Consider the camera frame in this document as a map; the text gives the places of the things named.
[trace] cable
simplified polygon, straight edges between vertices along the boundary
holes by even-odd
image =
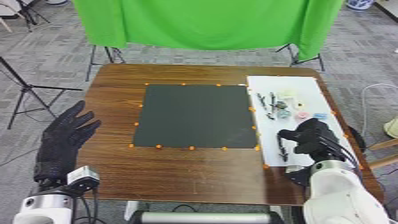
[[[175,212],[175,210],[177,210],[181,207],[188,207],[188,208],[191,209],[191,211],[197,212],[195,208],[193,208],[189,205],[186,205],[186,204],[177,205],[177,207],[172,209],[172,212]]]
[[[362,181],[362,172],[360,172],[360,169],[358,169],[358,163],[356,163],[356,159],[355,159],[355,157],[353,157],[349,151],[348,151],[346,148],[339,145],[339,143],[333,142],[333,140],[332,140],[328,137],[319,136],[319,140],[326,140],[326,142],[332,143],[333,146],[344,151],[344,153],[342,153],[342,152],[339,152],[339,151],[333,150],[333,152],[335,152],[335,153],[346,158],[346,160],[349,161],[349,163],[351,163],[351,165],[353,165],[353,167],[355,167],[355,173],[356,173],[358,179],[360,179],[360,181]]]
[[[380,178],[381,176],[387,176],[387,175],[392,174],[396,171],[398,171],[398,168],[396,168],[388,173],[383,173],[376,178]]]
[[[97,188],[92,189],[92,195],[93,195],[93,221],[92,221],[92,224],[95,224],[95,220],[97,220]]]
[[[387,86],[390,88],[396,88],[398,89],[398,86],[390,85],[390,84],[385,84],[385,83],[378,83],[378,84],[372,84],[369,86],[364,87],[362,91],[360,91],[360,98],[362,98],[362,120],[364,120],[364,125],[362,125],[362,131],[360,131],[360,135],[364,136],[365,134],[365,128],[367,128],[367,113],[365,113],[365,90],[376,86]]]
[[[385,203],[383,206],[387,206],[387,205],[394,202],[396,199],[398,199],[398,197],[394,197],[394,198],[390,199],[390,201]]]
[[[86,201],[85,201],[85,198],[83,196],[79,197],[81,199],[81,202],[83,202],[83,207],[85,207],[85,212],[86,212],[86,218],[88,218],[88,223],[90,223],[90,208],[88,208],[88,204],[86,204]]]
[[[83,216],[83,217],[76,218],[74,221],[77,221],[79,219],[86,219],[86,218],[88,218],[88,217]],[[101,224],[106,224],[106,222],[104,222],[99,218],[95,218],[95,221],[99,221]]]
[[[26,151],[19,156],[15,156],[6,162],[3,162],[0,164],[0,167],[3,167],[15,159],[19,159],[24,155],[28,155],[28,153],[31,153],[33,151],[37,151],[37,149],[31,149],[29,151]]]

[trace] gray floor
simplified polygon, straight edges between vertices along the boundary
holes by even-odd
[[[85,42],[83,28],[72,5],[54,7],[35,5],[35,9],[51,20],[51,24],[40,21],[33,32],[26,32],[22,20],[6,21],[14,33],[6,33],[0,27],[0,52],[28,82],[40,85],[79,87],[86,90],[83,82],[90,45]],[[362,127],[360,89],[374,84],[398,85],[398,24],[387,18],[376,8],[356,13],[342,9],[324,47],[321,50],[326,73],[321,74],[332,97],[351,127]],[[285,52],[273,53],[275,49],[253,49],[244,51],[193,51],[168,49],[131,44],[122,49],[124,59],[131,64],[202,64],[241,66],[287,66],[289,56]],[[106,62],[102,52],[97,52],[97,62]],[[317,63],[310,62],[303,67],[317,69]],[[0,162],[8,161],[21,153],[38,146],[40,130],[47,125],[47,114],[29,113],[17,116],[14,128],[5,130],[8,116],[17,98],[17,86],[0,74]],[[38,91],[44,99],[49,99],[53,91]],[[60,98],[53,111],[60,113],[77,99],[83,92],[69,92]],[[378,87],[367,92],[367,134],[365,141],[371,144],[387,140],[381,124],[392,119],[398,111],[398,90]],[[26,100],[24,107],[33,108],[35,103]],[[367,160],[396,153],[396,148],[376,152],[365,152]],[[31,152],[0,167],[0,223],[10,223],[17,212],[19,202],[24,198],[31,183]],[[376,176],[387,173],[398,165],[374,170]],[[385,188],[385,202],[398,195],[398,172],[380,177]],[[150,208],[170,211],[173,204],[154,204]],[[264,207],[205,205],[204,210],[221,209],[228,212],[259,211]],[[398,208],[398,200],[388,203],[388,209]],[[102,201],[101,218],[109,223],[120,223],[124,202]]]

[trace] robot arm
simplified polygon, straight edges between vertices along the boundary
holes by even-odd
[[[383,206],[362,186],[355,158],[346,155],[326,124],[308,119],[296,130],[282,130],[278,136],[296,141],[294,153],[308,154],[316,161],[305,169],[310,187],[310,197],[303,203],[307,224],[387,224]]]

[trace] metal stand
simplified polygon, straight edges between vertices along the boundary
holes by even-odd
[[[31,9],[31,7],[28,6],[28,4],[22,2],[22,0],[15,0],[19,7],[21,7],[21,14],[24,17],[24,22],[26,22],[26,27],[28,27],[28,32],[31,32],[29,30],[29,24],[37,25],[37,21],[33,20],[33,16],[28,12],[28,10],[33,12],[35,16],[40,17],[40,19],[49,23],[47,19],[44,18],[44,16],[38,14],[38,12]]]
[[[115,56],[118,57],[120,59],[120,64],[125,63],[122,57],[120,57],[120,50],[117,48],[111,48],[111,55],[109,55],[109,50],[108,50],[108,47],[104,47],[104,52],[106,52],[106,56],[108,56],[108,61],[109,63],[113,64],[115,63]],[[92,66],[93,65],[102,65],[102,64],[97,64],[93,62],[93,57],[95,57],[95,45],[92,45],[92,50],[90,50],[90,63],[88,63],[88,69],[86,69],[86,75],[85,75],[85,82],[88,82],[90,80],[90,69],[92,69]]]
[[[54,114],[53,114],[53,112],[51,112],[51,110],[49,110],[49,107],[51,107],[51,105],[53,105],[53,103],[54,103],[54,101],[56,101],[56,99],[58,99],[61,93],[65,92],[65,90],[70,90],[70,91],[83,91],[83,90],[81,90],[81,89],[74,89],[74,88],[61,88],[61,87],[51,87],[51,86],[35,86],[35,85],[29,85],[29,84],[24,82],[24,80],[21,79],[21,76],[17,75],[17,73],[15,73],[15,71],[14,71],[10,65],[8,65],[8,63],[6,63],[6,61],[3,60],[1,57],[0,57],[0,63],[3,64],[3,67],[6,68],[10,74],[12,74],[14,78],[15,78],[17,84],[19,84],[19,86],[21,86],[21,93],[19,93],[19,98],[17,98],[17,102],[15,102],[15,108],[14,108],[14,112],[12,112],[12,116],[10,116],[8,126],[6,126],[6,129],[10,129],[10,127],[12,127],[12,123],[14,123],[14,119],[15,119],[15,115],[17,115],[17,114],[28,113],[28,112],[31,112],[31,111],[45,110],[47,113],[51,114],[53,118],[56,118],[56,116],[54,116]],[[42,101],[42,99],[40,99],[37,93],[33,92],[33,88],[35,88],[35,89],[54,89],[54,90],[60,90],[60,93],[56,94],[56,96],[54,96],[54,98],[53,98],[53,100],[51,100],[51,102],[49,102],[47,104],[44,103],[44,101]],[[31,95],[31,97],[33,97],[33,99],[37,100],[37,102],[38,102],[42,108],[37,108],[37,109],[31,109],[31,110],[24,110],[24,111],[19,111],[21,101],[22,101],[22,97],[24,97],[24,94],[26,94],[26,93]]]
[[[292,50],[291,50],[289,44],[285,44],[285,45],[282,46],[282,48],[280,48],[275,52],[280,52],[280,51],[284,50],[284,48],[287,48],[287,50],[289,50],[289,57],[291,57],[291,64],[289,64],[289,67],[292,67],[292,65],[298,65],[298,64],[305,63],[307,61],[317,60],[317,61],[319,61],[319,69],[321,69],[321,71],[324,72],[324,65],[323,65],[323,60],[321,60],[321,56],[319,56],[319,54],[317,54],[317,56],[316,56],[312,59],[308,59],[308,60],[305,60],[305,61],[300,61],[300,60],[298,60],[298,54],[292,55]]]

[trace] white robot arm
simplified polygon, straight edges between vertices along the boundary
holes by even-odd
[[[344,162],[324,160],[310,168],[307,224],[388,224],[383,206],[364,189]]]

